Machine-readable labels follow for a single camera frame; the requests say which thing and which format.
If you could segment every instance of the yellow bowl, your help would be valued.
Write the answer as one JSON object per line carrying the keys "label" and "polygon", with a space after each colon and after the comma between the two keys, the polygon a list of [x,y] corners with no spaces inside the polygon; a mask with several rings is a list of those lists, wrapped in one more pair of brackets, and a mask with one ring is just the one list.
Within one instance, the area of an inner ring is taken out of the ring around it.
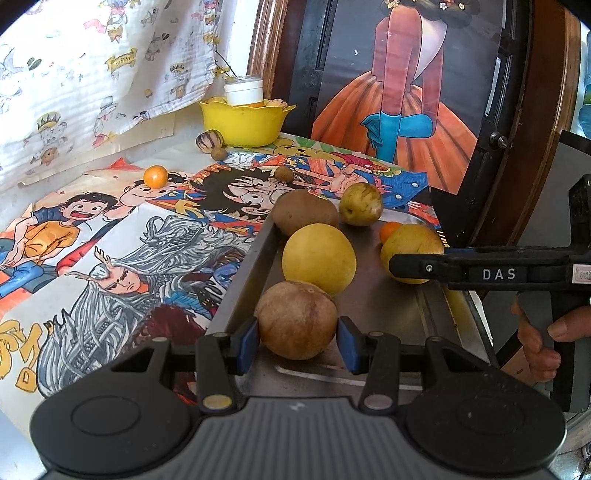
{"label": "yellow bowl", "polygon": [[228,147],[264,147],[279,137],[285,117],[295,105],[232,106],[224,98],[214,97],[199,102],[205,130],[217,130]]}

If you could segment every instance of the wooden frame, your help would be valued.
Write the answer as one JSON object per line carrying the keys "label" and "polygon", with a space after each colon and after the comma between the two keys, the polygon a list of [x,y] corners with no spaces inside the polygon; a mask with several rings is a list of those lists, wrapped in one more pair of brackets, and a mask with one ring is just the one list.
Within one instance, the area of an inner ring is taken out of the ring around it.
{"label": "wooden frame", "polygon": [[252,36],[248,74],[263,78],[263,94],[271,97],[275,70],[279,57],[279,45],[289,0],[260,0]]}
{"label": "wooden frame", "polygon": [[473,245],[515,245],[554,160],[558,138],[570,129],[581,58],[579,21],[558,2],[533,2],[530,62],[521,104]]}

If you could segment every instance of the label sticker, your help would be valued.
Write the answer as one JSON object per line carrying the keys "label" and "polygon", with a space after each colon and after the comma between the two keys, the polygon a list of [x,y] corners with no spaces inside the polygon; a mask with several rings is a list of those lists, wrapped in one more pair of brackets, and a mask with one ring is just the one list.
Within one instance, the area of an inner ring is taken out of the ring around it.
{"label": "label sticker", "polygon": [[573,265],[573,283],[591,284],[591,265]]}

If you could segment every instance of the brown round fruit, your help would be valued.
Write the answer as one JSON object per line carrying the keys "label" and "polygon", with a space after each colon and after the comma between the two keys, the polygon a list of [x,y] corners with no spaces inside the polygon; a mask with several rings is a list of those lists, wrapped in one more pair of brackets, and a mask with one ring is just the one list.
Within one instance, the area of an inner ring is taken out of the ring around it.
{"label": "brown round fruit", "polygon": [[228,157],[228,152],[223,147],[216,147],[212,150],[212,158],[215,161],[226,160],[227,157]]}
{"label": "brown round fruit", "polygon": [[279,197],[271,218],[284,235],[291,236],[313,223],[339,226],[339,212],[329,200],[312,195],[306,189],[293,190]]}
{"label": "brown round fruit", "polygon": [[273,173],[273,176],[282,183],[291,183],[294,181],[294,173],[289,167],[286,167],[285,165],[277,167]]}
{"label": "brown round fruit", "polygon": [[336,333],[337,310],[332,299],[305,282],[273,285],[260,298],[255,316],[261,341],[289,360],[308,360],[324,350]]}

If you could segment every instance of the white fabric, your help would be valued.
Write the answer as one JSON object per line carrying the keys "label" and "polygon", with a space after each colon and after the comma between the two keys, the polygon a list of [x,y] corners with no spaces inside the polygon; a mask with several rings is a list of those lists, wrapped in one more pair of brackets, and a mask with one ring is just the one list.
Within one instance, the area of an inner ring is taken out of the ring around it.
{"label": "white fabric", "polygon": [[217,0],[38,2],[0,37],[1,188],[203,98],[218,19]]}

